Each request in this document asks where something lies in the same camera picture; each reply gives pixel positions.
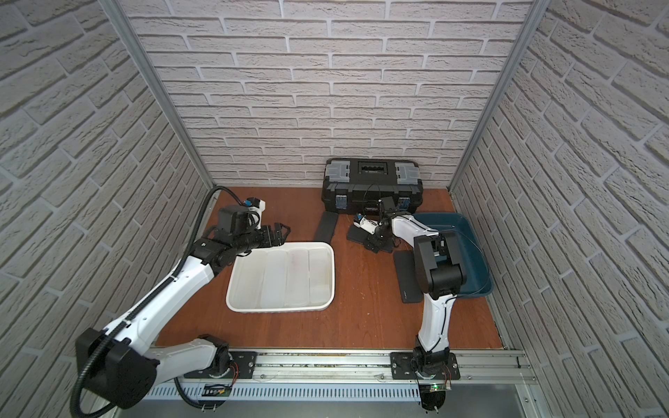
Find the white brick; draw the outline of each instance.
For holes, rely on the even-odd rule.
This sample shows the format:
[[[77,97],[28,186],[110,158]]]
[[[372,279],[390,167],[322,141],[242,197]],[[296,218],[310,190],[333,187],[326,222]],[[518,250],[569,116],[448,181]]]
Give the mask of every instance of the white brick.
[[[169,93],[243,93],[241,83],[232,82],[165,82]]]
[[[28,101],[64,77],[63,70],[54,60],[45,60],[16,76],[0,82],[0,114]]]
[[[532,130],[546,144],[549,150],[555,150],[563,143],[562,138],[551,128],[546,120],[536,113],[535,107],[525,96],[520,95],[514,106],[527,120]]]
[[[666,6],[662,0],[629,2],[624,0],[593,0],[616,14],[622,14],[643,23],[651,23]]]
[[[130,22],[142,35],[223,35],[223,26],[217,18],[135,17]]]
[[[611,158],[585,133],[572,125],[571,119],[555,104],[551,104],[545,113],[546,119],[560,132],[574,151],[590,166],[595,173],[603,175],[612,166]]]
[[[434,70],[501,70],[505,58],[502,57],[462,57],[433,56],[427,57],[426,68]]]
[[[225,143],[228,146],[300,146],[299,138],[227,138]],[[221,171],[237,171],[238,169],[221,169]],[[246,170],[260,171],[262,169],[246,168]]]
[[[189,36],[188,40],[195,51],[286,52],[283,37]]]
[[[398,118],[409,117],[410,109],[392,108],[334,108],[335,118]]]
[[[207,106],[209,102],[204,94],[170,94],[175,106]]]
[[[415,84],[334,83],[335,94],[408,94],[415,93]]]
[[[555,156],[618,232],[625,233],[637,224],[627,209],[595,180],[596,177],[569,147],[563,146]]]
[[[475,55],[483,41],[475,39],[388,39],[386,52],[394,54]]]
[[[142,46],[144,46],[144,49],[148,52],[185,51],[188,49],[186,48],[186,43],[181,36],[142,35],[139,37],[139,39],[142,41]]]
[[[420,68],[423,56],[333,55],[334,68]]]
[[[459,130],[430,130],[430,129],[411,129],[409,138],[435,138],[446,140],[468,140],[472,133],[470,131]]]
[[[471,71],[385,70],[383,81],[398,83],[466,83],[471,75]]]
[[[269,129],[259,128],[258,132],[263,137],[276,138],[293,138],[293,137],[308,137],[317,138],[330,136],[329,129]]]
[[[219,106],[293,106],[292,96],[266,96],[266,95],[222,95],[212,94],[211,103]]]
[[[38,27],[0,46],[0,78],[24,68],[82,35],[73,17]]]
[[[669,88],[666,80],[628,62],[613,79],[613,83],[648,105],[647,108],[659,112],[665,118],[669,116],[669,98],[663,93]]]
[[[177,15],[235,17],[281,17],[273,0],[171,0]]]
[[[52,0],[46,4],[38,0],[21,0],[17,2],[16,7],[31,25],[37,25],[83,4],[86,4],[86,0]]]
[[[379,106],[455,109],[459,100],[455,97],[382,96]]]
[[[334,119],[334,118],[327,118],[327,119],[315,119],[315,118],[300,118],[298,121],[300,124],[300,127],[305,127],[305,126],[316,126],[319,128],[326,128],[326,127],[332,127],[332,128],[371,128],[372,127],[372,120],[371,119]]]
[[[530,3],[502,3],[495,19],[506,22],[522,22],[525,20],[525,15],[527,15],[530,5]]]
[[[330,108],[253,108],[253,116],[260,118],[329,118]]]
[[[669,169],[666,165],[640,152],[626,135],[594,110],[583,120],[583,127],[649,190],[669,203]]]
[[[340,129],[334,130],[336,138],[403,138],[406,129]]]
[[[239,129],[239,128],[194,128],[189,129],[188,133],[193,138],[219,138],[224,136],[258,136],[258,133],[253,128]]]
[[[604,16],[594,35],[653,70],[665,76],[669,75],[669,49],[666,47],[665,36],[646,33],[643,27],[608,14]]]
[[[325,54],[334,53],[381,53],[383,41],[381,39],[316,39],[316,38],[297,38],[289,39],[291,52],[312,52]]]
[[[327,68],[327,55],[237,54],[241,67],[312,67]]]
[[[435,37],[457,37],[466,33],[468,37],[515,38],[520,30],[520,23],[470,23],[437,22],[434,24]]]
[[[206,68],[206,80],[290,80],[290,70],[279,68]]]
[[[52,119],[38,134],[5,154],[0,165],[13,175],[23,177],[93,112],[87,101],[76,102]]]
[[[109,101],[103,108],[99,109],[90,117],[77,131],[64,139],[60,146],[70,155],[77,157],[95,138],[105,131],[120,115],[128,102],[122,96],[117,96]]]
[[[484,55],[502,55],[507,56],[511,52],[513,41],[495,41],[489,39],[486,47],[483,50]]]
[[[580,119],[590,109],[590,105],[572,89],[558,80],[552,71],[541,62],[532,71],[532,77],[551,95],[551,98],[574,118]]]
[[[101,63],[93,63],[40,94],[23,109],[36,122],[43,124],[106,75],[107,70]]]
[[[263,126],[266,128],[297,127],[297,121],[294,118],[219,118],[218,121],[221,126],[230,128],[247,126]]]
[[[374,106],[374,96],[297,96],[298,106]]]
[[[0,39],[25,31],[25,25],[11,6],[0,7]]]
[[[595,25],[603,15],[600,10],[582,1],[552,1],[549,10],[585,32],[595,29]]]
[[[654,152],[658,158],[669,163],[669,130],[666,126],[662,127],[662,129],[646,141],[646,146]]]
[[[151,52],[154,66],[233,66],[231,54],[220,52]]]
[[[58,61],[65,70],[72,72],[97,56],[117,39],[118,36],[113,26],[105,23],[63,49],[58,54]]]
[[[416,109],[414,119],[478,119],[481,112],[477,110],[448,109]]]
[[[165,0],[121,0],[123,9],[128,15],[168,15],[169,9]]]
[[[532,38],[529,50],[561,76],[565,75],[571,66],[571,58],[565,55],[546,37],[538,33],[535,33]]]
[[[82,159],[70,166],[58,177],[41,196],[53,206],[59,207],[79,187],[88,174],[109,152],[116,139],[111,135],[101,136],[86,152]]]
[[[225,27],[231,35],[327,36],[328,34],[324,21],[226,19]]]
[[[109,69],[113,71],[120,64],[123,64],[123,61],[127,60],[130,56],[123,46],[123,43],[121,41],[116,41],[108,46],[106,50],[102,51],[100,57]]]
[[[331,23],[332,36],[426,37],[428,22],[344,21]]]
[[[383,19],[385,17],[385,3],[287,0],[284,2],[284,17]]]
[[[97,2],[81,7],[74,12],[74,17],[77,18],[79,24],[87,31],[95,29],[102,22],[107,21],[107,15],[104,14],[102,6]]]
[[[89,99],[96,107],[101,107],[107,100],[111,99],[124,88],[135,75],[137,67],[132,60],[128,60],[114,71],[114,73],[102,80],[97,86],[91,89],[88,94]]]
[[[494,3],[403,3],[390,4],[392,19],[487,20]]]
[[[233,106],[188,106],[178,107],[179,114],[185,118],[187,117],[246,117],[251,116],[249,108],[233,107]]]
[[[669,245],[669,231],[666,225],[669,221],[669,210],[639,186],[632,176],[618,169],[610,175],[604,183],[616,197],[625,203],[634,214],[643,221],[648,229],[664,243]],[[669,278],[660,276],[669,284]]]
[[[567,74],[567,82],[638,139],[649,133],[658,122],[641,106],[607,86],[604,80],[579,64]]]
[[[303,146],[344,146],[344,147],[370,147],[371,139],[355,138],[303,138]]]
[[[424,129],[448,129],[451,124],[447,120],[427,120],[427,119],[376,119],[374,127],[385,128],[424,128]]]
[[[513,81],[516,82],[516,85],[525,96],[535,104],[537,109],[544,110],[546,105],[551,101],[551,97],[524,71],[518,69],[516,75],[513,77]]]
[[[606,251],[611,261],[618,266],[621,273],[628,280],[621,279],[617,273],[614,273],[601,254],[595,256],[590,263],[607,286],[612,288],[612,294],[619,302],[622,302],[621,298],[625,299],[621,305],[624,310],[628,311],[628,318],[650,340],[653,337],[652,334],[656,334],[658,329],[655,324],[648,326],[650,325],[650,318],[648,318],[646,310],[638,305],[641,301],[635,300],[636,298],[631,295],[628,286],[631,284],[639,293],[641,299],[646,301],[650,310],[660,318],[667,316],[669,302],[666,292],[660,289],[660,284],[650,276],[649,271],[639,265],[630,250],[614,237],[614,232],[605,224],[603,218],[597,216],[596,211],[595,207],[588,200],[584,200],[580,205],[576,206],[578,217],[581,218],[586,228],[597,238],[602,249]],[[629,307],[634,306],[634,315],[629,315],[630,308],[628,304]]]
[[[571,29],[564,23],[557,26],[551,39],[606,77],[613,75],[625,61],[623,57],[587,39],[582,33]]]
[[[422,84],[418,94],[425,96],[483,96],[487,97],[492,86],[471,84]]]

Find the blue plastic tray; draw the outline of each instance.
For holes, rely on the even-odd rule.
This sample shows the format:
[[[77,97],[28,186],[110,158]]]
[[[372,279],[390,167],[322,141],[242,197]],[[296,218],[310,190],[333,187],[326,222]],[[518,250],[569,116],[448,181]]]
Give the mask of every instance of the blue plastic tray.
[[[419,222],[440,231],[455,229],[466,237],[469,237],[476,245],[479,245],[472,230],[472,225],[467,218],[459,213],[426,212],[414,213],[413,216]],[[464,267],[468,275],[467,282],[462,286],[458,295],[463,298],[478,298],[489,295],[492,292],[492,276],[488,272],[488,264],[486,264],[483,254],[466,238],[460,240],[460,251],[462,252]]]

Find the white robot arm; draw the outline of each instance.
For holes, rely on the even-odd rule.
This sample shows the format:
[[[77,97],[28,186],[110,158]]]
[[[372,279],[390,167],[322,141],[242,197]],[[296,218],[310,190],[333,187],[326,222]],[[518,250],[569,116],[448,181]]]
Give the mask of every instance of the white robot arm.
[[[408,212],[395,210],[392,197],[381,200],[380,220],[362,215],[354,225],[369,233],[365,246],[383,249],[387,241],[402,238],[413,247],[415,275],[423,292],[423,323],[414,349],[416,371],[428,377],[441,371],[448,361],[448,325],[453,305],[467,275],[462,265],[459,237],[454,232],[432,229]],[[446,256],[437,262],[438,256]]]
[[[195,241],[206,204],[213,193],[221,189],[230,193],[238,204],[220,209],[217,226]],[[241,201],[225,187],[215,187],[209,192],[198,213],[186,254],[171,273],[104,329],[89,328],[77,337],[80,374],[70,399],[70,412],[74,417],[99,417],[113,406],[129,408],[153,386],[170,379],[175,380],[181,394],[177,377],[191,371],[203,370],[217,377],[228,370],[227,343],[210,335],[177,346],[150,347],[186,301],[223,268],[230,266],[238,255],[286,241],[289,227],[275,223],[272,230],[269,225],[260,225],[264,209],[262,200]],[[110,401],[109,405],[93,413],[81,411],[80,397],[84,388]],[[192,406],[202,406],[186,397],[184,400]]]

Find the black mounting plate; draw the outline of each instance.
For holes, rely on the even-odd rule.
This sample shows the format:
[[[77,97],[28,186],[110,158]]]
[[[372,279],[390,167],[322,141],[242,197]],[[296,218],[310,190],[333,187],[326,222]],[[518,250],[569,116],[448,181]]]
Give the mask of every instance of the black mounting plate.
[[[432,379],[427,377],[422,377],[417,373],[414,373],[411,367],[411,360],[413,359],[413,354],[407,351],[403,352],[392,352],[390,353],[390,366],[393,371],[393,379],[406,381],[411,379],[418,378],[419,380],[446,380],[446,375],[444,372],[440,371]],[[460,380],[460,368],[456,360],[456,355],[452,352],[448,354],[448,370],[451,372],[449,380],[457,381]]]
[[[240,375],[237,379],[250,379],[253,377],[253,370],[256,368],[256,358],[258,354],[255,351],[228,351],[232,355],[232,361],[240,367]],[[213,378],[205,374],[202,370],[193,371],[183,375],[186,379],[232,379],[233,373],[230,369],[220,377]]]

